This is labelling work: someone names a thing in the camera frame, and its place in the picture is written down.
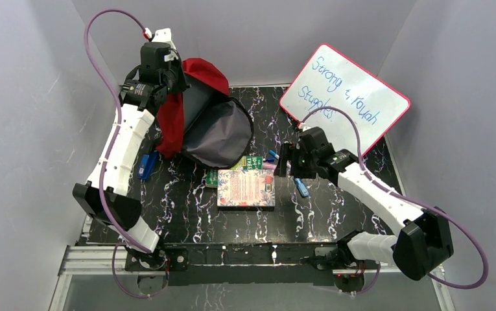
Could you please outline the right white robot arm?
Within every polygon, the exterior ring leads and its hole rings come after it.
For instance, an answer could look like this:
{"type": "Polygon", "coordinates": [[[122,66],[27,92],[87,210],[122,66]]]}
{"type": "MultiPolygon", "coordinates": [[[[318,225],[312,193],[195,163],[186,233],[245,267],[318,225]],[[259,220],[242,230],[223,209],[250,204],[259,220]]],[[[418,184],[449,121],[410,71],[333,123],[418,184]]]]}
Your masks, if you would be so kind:
{"type": "Polygon", "coordinates": [[[418,281],[454,253],[449,222],[437,212],[398,198],[395,189],[365,168],[349,150],[336,151],[323,129],[299,133],[296,143],[282,143],[274,174],[300,179],[320,177],[350,193],[390,228],[390,235],[354,230],[337,242],[334,250],[306,261],[320,270],[355,268],[370,260],[397,266],[418,281]]]}

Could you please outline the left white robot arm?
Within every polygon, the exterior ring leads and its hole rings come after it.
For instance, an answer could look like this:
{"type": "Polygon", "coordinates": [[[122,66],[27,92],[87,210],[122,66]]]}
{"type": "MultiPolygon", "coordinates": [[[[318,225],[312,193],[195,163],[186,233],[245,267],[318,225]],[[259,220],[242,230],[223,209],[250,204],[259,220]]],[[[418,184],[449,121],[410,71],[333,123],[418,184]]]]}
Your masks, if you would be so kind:
{"type": "Polygon", "coordinates": [[[141,202],[127,196],[137,153],[156,114],[168,95],[185,91],[182,60],[171,41],[150,41],[140,50],[141,63],[113,92],[116,114],[104,150],[84,183],[73,188],[73,197],[87,215],[119,233],[141,254],[152,270],[166,262],[159,235],[141,216],[141,202]]]}

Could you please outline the red backpack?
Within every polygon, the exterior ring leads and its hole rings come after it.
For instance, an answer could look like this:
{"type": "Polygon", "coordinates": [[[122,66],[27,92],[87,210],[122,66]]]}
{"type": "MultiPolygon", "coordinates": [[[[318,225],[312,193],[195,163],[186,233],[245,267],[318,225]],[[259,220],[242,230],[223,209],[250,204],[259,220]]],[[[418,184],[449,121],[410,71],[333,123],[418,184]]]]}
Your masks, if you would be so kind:
{"type": "Polygon", "coordinates": [[[188,58],[182,68],[190,87],[168,95],[159,108],[156,150],[166,158],[181,154],[208,168],[230,168],[247,153],[254,122],[212,63],[188,58]]]}

